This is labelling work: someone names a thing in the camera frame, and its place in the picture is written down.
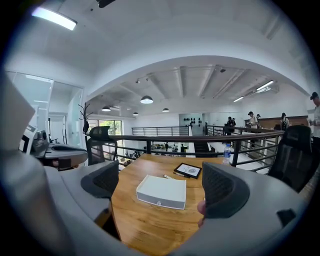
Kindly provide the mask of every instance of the wooden counter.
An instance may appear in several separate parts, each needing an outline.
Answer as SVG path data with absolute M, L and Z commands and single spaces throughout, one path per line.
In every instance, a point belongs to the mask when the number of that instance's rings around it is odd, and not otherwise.
M 201 171 L 198 179 L 173 174 L 181 163 L 202 167 L 203 162 L 222 163 L 222 158 L 171 157 L 143 154 L 119 173 L 112 195 L 113 213 L 122 242 L 148 255 L 166 255 L 183 244 L 198 230 L 203 217 L 197 204 L 204 199 Z M 165 208 L 139 201 L 136 188 L 146 175 L 164 174 L 186 180 L 184 210 Z

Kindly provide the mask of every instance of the backpack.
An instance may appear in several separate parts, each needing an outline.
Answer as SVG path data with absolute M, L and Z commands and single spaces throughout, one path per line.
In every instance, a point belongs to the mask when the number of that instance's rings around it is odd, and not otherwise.
M 285 131 L 287 129 L 286 119 L 287 118 L 285 118 L 284 121 L 282 121 L 282 119 L 281 119 L 281 130 L 282 131 Z

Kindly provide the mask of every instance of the finger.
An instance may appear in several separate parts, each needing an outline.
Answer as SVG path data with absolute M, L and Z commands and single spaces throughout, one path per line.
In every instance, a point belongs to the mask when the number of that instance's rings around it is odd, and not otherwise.
M 204 219 L 203 218 L 199 219 L 198 227 L 200 228 L 203 224 L 204 224 Z
M 196 208 L 197 208 L 199 213 L 201 213 L 202 215 L 205 215 L 205 212 L 206 212 L 206 201 L 199 202 Z

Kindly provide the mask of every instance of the white shirt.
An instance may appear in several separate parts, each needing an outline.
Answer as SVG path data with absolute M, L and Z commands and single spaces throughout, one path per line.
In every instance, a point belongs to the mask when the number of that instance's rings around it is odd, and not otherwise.
M 317 126 L 314 126 L 313 137 L 320 138 L 320 106 L 316 106 L 314 109 L 314 121 Z
M 255 116 L 250 118 L 249 123 L 251 124 L 251 128 L 258 128 L 258 119 Z

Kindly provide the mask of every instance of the fluorescent light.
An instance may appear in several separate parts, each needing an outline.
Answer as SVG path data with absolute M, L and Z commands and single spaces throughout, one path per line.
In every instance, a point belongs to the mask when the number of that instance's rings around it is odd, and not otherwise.
M 52 83 L 52 82 L 53 82 L 52 79 L 47 79 L 47 78 L 43 78 L 43 77 L 35 76 L 35 75 L 30 75 L 30 74 L 26 74 L 25 77 L 26 77 L 26 78 L 29 78 L 29 79 L 34 79 L 34 80 L 39 80 L 39 81 L 43 81 L 43 82 L 48 82 L 48 83 Z
M 235 99 L 233 102 L 240 101 L 240 100 L 242 100 L 243 98 L 244 98 L 244 97 L 237 98 L 237 99 Z
M 265 87 L 267 87 L 267 86 L 269 86 L 269 85 L 271 85 L 271 84 L 273 84 L 273 83 L 274 83 L 274 81 L 271 80 L 271 81 L 267 82 L 265 85 L 262 85 L 261 87 L 259 87 L 258 89 L 256 89 L 256 91 L 260 91 L 261 89 L 263 89 L 263 88 L 265 88 Z
M 77 22 L 74 20 L 71 20 L 67 17 L 64 17 L 63 15 L 56 13 L 51 10 L 47 10 L 41 7 L 36 8 L 32 16 L 39 17 L 42 19 L 45 19 L 50 22 L 54 22 L 60 26 L 63 26 L 69 30 L 74 30 L 75 26 L 77 25 Z

